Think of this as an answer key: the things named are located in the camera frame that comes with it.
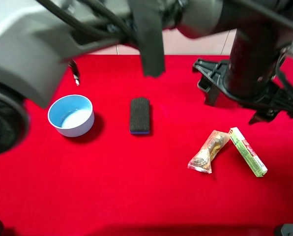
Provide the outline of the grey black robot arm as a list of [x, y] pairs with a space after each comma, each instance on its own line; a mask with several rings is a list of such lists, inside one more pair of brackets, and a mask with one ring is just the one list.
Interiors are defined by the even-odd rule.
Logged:
[[206, 102], [221, 92], [255, 111], [250, 123], [293, 118], [280, 70], [293, 57], [293, 0], [0, 0], [0, 154], [26, 136], [24, 100], [47, 107], [77, 56], [123, 44], [146, 76], [161, 75], [167, 29], [193, 39], [236, 30], [229, 60], [194, 64]]

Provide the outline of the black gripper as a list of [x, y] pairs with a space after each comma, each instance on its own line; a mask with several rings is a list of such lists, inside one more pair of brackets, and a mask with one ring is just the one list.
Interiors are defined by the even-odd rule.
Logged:
[[222, 15], [222, 26], [237, 29], [223, 80], [225, 89], [239, 98], [262, 93], [276, 62], [276, 27], [269, 20], [231, 14]]

